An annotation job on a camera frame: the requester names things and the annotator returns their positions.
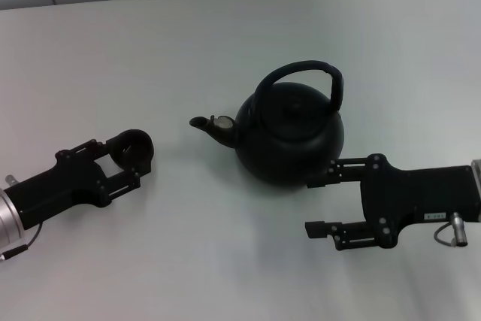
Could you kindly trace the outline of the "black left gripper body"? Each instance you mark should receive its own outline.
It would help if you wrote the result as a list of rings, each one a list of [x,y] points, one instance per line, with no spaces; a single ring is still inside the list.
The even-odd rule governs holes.
[[[49,170],[6,189],[24,229],[80,204],[106,207],[112,200],[101,166],[87,156],[56,154]]]

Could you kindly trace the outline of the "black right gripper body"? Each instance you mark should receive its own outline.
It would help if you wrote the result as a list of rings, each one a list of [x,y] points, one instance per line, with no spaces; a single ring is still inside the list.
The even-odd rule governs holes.
[[[479,187],[469,165],[400,170],[374,154],[360,190],[365,221],[383,249],[395,247],[402,229],[413,224],[447,222],[454,213],[479,221]]]

